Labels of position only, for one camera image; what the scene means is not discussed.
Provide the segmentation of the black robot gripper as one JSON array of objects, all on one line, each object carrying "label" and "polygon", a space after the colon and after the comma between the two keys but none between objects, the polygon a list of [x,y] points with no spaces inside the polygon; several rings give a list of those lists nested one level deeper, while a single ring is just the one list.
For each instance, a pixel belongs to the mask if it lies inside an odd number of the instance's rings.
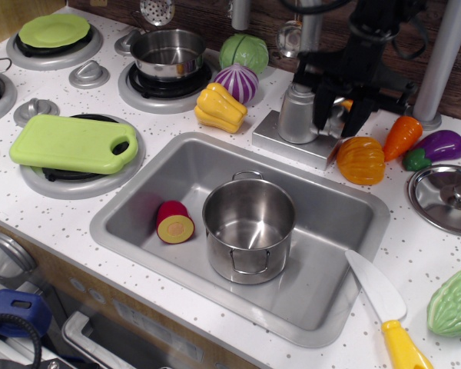
[{"label": "black robot gripper", "polygon": [[335,98],[353,103],[341,132],[355,136],[373,111],[403,113],[416,92],[415,82],[384,65],[381,55],[343,48],[335,52],[301,52],[294,82],[315,92],[313,123],[323,130]]}]

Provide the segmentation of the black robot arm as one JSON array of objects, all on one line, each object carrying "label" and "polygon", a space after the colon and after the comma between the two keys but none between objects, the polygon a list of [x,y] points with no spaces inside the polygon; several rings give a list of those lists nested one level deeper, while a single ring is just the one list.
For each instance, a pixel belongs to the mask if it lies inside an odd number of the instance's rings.
[{"label": "black robot arm", "polygon": [[403,23],[413,23],[424,45],[428,35],[417,15],[424,1],[358,1],[348,19],[350,36],[344,48],[300,52],[294,82],[314,94],[313,124],[326,127],[336,98],[352,102],[340,137],[353,137],[380,109],[402,114],[416,84],[383,63],[387,44],[395,44]]}]

